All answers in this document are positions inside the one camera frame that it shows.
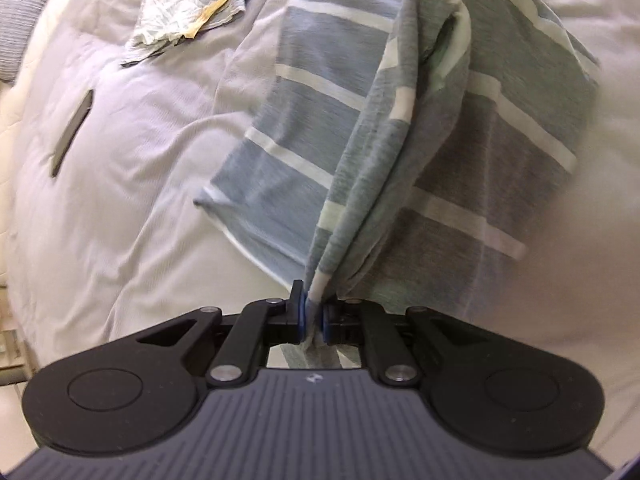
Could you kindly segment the grey white striped shirt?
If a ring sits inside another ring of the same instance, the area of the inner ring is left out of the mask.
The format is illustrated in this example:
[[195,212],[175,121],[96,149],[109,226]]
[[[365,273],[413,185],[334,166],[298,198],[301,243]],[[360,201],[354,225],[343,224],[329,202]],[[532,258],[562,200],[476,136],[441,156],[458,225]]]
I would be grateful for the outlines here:
[[597,59],[542,0],[288,0],[276,80],[196,198],[281,284],[472,320],[576,166]]

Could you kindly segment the white bed duvet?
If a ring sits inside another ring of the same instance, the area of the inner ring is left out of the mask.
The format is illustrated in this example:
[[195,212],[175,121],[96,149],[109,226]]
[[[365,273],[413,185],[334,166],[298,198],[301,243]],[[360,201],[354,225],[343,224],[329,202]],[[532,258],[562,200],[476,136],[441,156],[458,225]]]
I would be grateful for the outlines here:
[[[639,449],[639,0],[544,0],[598,58],[578,168],[480,322],[596,374],[593,440]],[[141,0],[49,0],[2,94],[9,302],[39,364],[202,304],[279,295],[193,205],[273,77],[286,0],[124,70]]]

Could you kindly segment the white patterned folded garment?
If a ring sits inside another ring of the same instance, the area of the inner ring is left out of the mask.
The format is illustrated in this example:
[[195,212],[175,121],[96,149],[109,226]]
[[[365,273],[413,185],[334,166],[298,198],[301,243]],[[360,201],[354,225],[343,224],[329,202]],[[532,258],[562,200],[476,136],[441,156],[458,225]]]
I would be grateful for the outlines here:
[[250,0],[142,0],[120,62],[123,68],[155,58],[201,32],[232,23]]

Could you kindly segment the grey striped pillow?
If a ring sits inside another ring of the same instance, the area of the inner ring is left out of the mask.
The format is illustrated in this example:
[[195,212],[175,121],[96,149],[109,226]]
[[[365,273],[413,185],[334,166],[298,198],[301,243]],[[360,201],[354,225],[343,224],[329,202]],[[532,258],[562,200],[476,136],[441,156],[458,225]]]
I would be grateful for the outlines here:
[[1,0],[1,81],[9,86],[20,72],[32,32],[48,0]]

